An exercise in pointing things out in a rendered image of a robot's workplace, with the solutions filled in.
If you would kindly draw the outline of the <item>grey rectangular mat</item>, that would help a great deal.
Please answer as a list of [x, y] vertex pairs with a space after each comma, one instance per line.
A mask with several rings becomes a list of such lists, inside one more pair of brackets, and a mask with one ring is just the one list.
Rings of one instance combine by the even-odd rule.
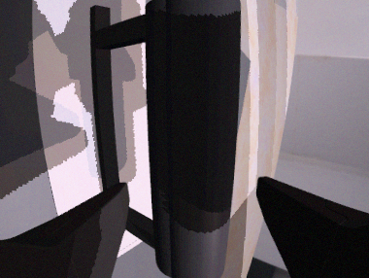
[[[0, 240], [58, 217], [39, 125], [32, 0], [0, 0]], [[117, 258], [111, 278], [170, 278], [145, 242]]]

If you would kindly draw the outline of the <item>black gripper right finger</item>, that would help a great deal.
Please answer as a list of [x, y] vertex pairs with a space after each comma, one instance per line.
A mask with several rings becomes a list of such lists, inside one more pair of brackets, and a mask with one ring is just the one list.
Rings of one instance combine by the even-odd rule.
[[255, 197], [290, 278], [369, 278], [369, 213], [267, 177]]

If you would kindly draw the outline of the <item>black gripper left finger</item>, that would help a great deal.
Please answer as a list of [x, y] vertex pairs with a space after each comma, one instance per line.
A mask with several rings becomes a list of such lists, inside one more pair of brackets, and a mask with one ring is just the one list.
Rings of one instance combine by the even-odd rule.
[[128, 185], [117, 183], [59, 217], [0, 240], [0, 278], [111, 278], [126, 229]]

